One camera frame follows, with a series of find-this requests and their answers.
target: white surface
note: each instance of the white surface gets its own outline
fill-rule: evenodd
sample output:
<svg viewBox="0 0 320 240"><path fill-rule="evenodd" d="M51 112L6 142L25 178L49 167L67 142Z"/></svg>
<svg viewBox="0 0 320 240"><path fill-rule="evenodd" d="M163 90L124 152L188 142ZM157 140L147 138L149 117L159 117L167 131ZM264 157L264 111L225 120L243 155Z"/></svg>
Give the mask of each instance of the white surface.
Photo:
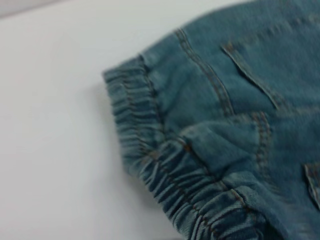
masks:
<svg viewBox="0 0 320 240"><path fill-rule="evenodd" d="M60 0L0 0L0 17Z"/></svg>
<svg viewBox="0 0 320 240"><path fill-rule="evenodd" d="M0 21L0 239L173 240L122 172L101 72L239 0L72 0Z"/></svg>

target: elastic cuff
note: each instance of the elastic cuff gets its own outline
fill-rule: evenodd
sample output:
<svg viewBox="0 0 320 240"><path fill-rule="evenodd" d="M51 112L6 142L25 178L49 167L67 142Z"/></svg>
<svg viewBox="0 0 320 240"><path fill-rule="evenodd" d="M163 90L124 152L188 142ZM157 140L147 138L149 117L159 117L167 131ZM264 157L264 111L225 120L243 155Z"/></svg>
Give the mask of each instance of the elastic cuff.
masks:
<svg viewBox="0 0 320 240"><path fill-rule="evenodd" d="M173 226L185 239L263 239L269 228L265 217L246 206L238 189L204 170L184 144L182 138L166 141L137 174Z"/></svg>
<svg viewBox="0 0 320 240"><path fill-rule="evenodd" d="M141 160L164 140L156 93L142 57L106 71L103 77L111 98L124 168L128 172L134 161Z"/></svg>

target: denim pocket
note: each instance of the denim pocket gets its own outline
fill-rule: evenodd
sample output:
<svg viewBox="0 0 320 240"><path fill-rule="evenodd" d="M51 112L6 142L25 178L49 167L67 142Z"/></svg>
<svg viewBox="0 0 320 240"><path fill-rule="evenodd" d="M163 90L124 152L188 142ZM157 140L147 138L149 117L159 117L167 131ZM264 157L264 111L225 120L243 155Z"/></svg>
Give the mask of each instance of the denim pocket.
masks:
<svg viewBox="0 0 320 240"><path fill-rule="evenodd" d="M279 22L222 46L276 109L320 104L320 16Z"/></svg>
<svg viewBox="0 0 320 240"><path fill-rule="evenodd" d="M320 163L304 165L309 184L309 193L320 210Z"/></svg>

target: denim fabric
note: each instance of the denim fabric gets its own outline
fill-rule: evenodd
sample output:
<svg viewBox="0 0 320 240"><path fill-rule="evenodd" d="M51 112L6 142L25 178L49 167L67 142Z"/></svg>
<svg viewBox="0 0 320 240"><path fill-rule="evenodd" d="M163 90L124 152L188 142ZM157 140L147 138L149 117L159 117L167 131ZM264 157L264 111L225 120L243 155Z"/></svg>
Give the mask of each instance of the denim fabric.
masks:
<svg viewBox="0 0 320 240"><path fill-rule="evenodd" d="M320 239L319 0L210 13L104 77L126 171L186 239Z"/></svg>

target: seam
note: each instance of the seam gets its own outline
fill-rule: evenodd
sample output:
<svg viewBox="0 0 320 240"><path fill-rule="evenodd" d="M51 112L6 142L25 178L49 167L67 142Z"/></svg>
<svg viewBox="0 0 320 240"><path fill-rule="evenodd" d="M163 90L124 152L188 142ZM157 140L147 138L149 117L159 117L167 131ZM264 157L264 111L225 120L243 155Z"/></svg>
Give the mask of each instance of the seam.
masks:
<svg viewBox="0 0 320 240"><path fill-rule="evenodd" d="M271 178L268 173L268 148L271 138L270 125L263 112L253 113L252 118L257 124L259 133L259 146L255 153L257 166L262 175L266 179L270 180Z"/></svg>
<svg viewBox="0 0 320 240"><path fill-rule="evenodd" d="M208 230L213 234L214 238L218 239L217 232L208 224L207 218L205 216L203 216L202 214L200 214L200 209L198 209L195 204L191 203L190 199L187 197L186 192L181 187L179 187L179 185L176 183L176 181L170 176L170 171L165 166L162 166L160 161L158 161L158 159L154 155L151 155L151 159L153 160L154 163L158 164L159 169L162 170L166 174L168 181L180 192L184 201L187 204L189 204L191 206L191 208L195 211L195 213L197 215L196 218L200 218L199 225L201 225L201 223L203 223L203 225L205 227L207 227Z"/></svg>
<svg viewBox="0 0 320 240"><path fill-rule="evenodd" d="M158 122L160 124L160 131L161 133L163 134L163 138L164 140L163 141L166 141L167 140L167 136L166 136L166 132L165 132L165 125L164 125L164 122L162 121L162 118L160 117L160 108L159 108L159 104L156 100L156 90L154 88L154 85L149 77L149 74L147 73L147 70L146 70L146 65L144 63L144 60L142 58L142 56L140 57L140 60L141 60L141 64L144 66L143 68L143 76L147 82L147 85L148 85L148 88L149 88L149 91L150 91L150 96L151 96L151 99L153 101L153 104L154 104L154 109L155 109L155 114L156 114L156 118L158 119Z"/></svg>
<svg viewBox="0 0 320 240"><path fill-rule="evenodd" d="M211 82L213 89L215 93L217 94L217 97L219 99L220 105L223 110L223 114L225 117L234 115L235 112L233 110L233 107L231 105L230 98L228 96L227 90L221 80L218 78L217 74L214 72L212 67L204 62L199 55L195 53L195 51L190 46L190 43L187 39L186 34L184 31L179 28L175 32L180 46L182 47L183 51L186 53L186 55L201 69L201 71L204 73L204 75L208 78L208 80Z"/></svg>
<svg viewBox="0 0 320 240"><path fill-rule="evenodd" d="M289 105L283 96L281 96L278 92L271 90L271 88L265 82L252 73L251 67L246 63L242 55L238 52L238 50L235 49L231 42L222 46L222 49L231 58L240 71L244 73L246 79L268 96L276 109L280 109L282 107L287 110L289 109Z"/></svg>
<svg viewBox="0 0 320 240"><path fill-rule="evenodd" d="M252 210L246 205L244 199L238 194L238 192L236 190L234 190L233 188L228 188L227 185L223 182L223 180L221 181L217 181L216 178L210 174L208 167L206 166L206 164L200 159L200 157L195 153L195 151L192 149L192 146L188 143L186 143L183 139L178 139L178 143L180 143L184 150L188 153L190 153L190 155L192 156L192 159L196 159L196 163L198 165L200 165L200 167L203 169L204 173L211 178L212 183L218 183L222 186L222 188L225 191L230 191L232 193L232 195L237 199L237 201L239 201L242 205L242 208L247 212L247 214L251 217L252 221L254 222L255 225L257 225L257 219L255 217L255 215L253 214ZM258 235L258 231L256 229L255 226L252 227L256 236L259 237Z"/></svg>
<svg viewBox="0 0 320 240"><path fill-rule="evenodd" d="M259 133L259 146L256 151L255 157L258 163L258 169L264 177L265 184L270 188L270 191L276 197L278 197L279 201L285 203L285 208L288 208L288 210L293 213L291 217L296 221L295 224L299 226L298 234L300 235L300 237L302 237L302 239L305 239L305 235L307 234L310 240L316 239L316 235L312 230L308 219L304 214L299 214L299 212L297 212L296 204L290 198L287 198L283 195L280 188L271 178L268 167L268 153L271 144L271 127L266 115L263 112L253 113L252 118L257 124Z"/></svg>
<svg viewBox="0 0 320 240"><path fill-rule="evenodd" d="M134 127L134 131L135 131L135 134L137 136L137 139L138 139L138 145L139 145L139 150L142 154L147 154L147 150L144 146L144 143L143 143L143 140L142 140L142 136L141 136L141 132L137 126L137 122L136 122L136 117L134 115L134 103L133 103L133 99L130 97L130 94L128 92L128 86L127 86L127 83L126 83L126 78L124 77L122 79L122 84L124 86L124 91L125 91L125 94L126 94L126 99L127 99L127 102L128 102L128 105L129 105L129 109L130 109L130 112L131 112L131 117L132 117L132 122L133 122L133 127Z"/></svg>

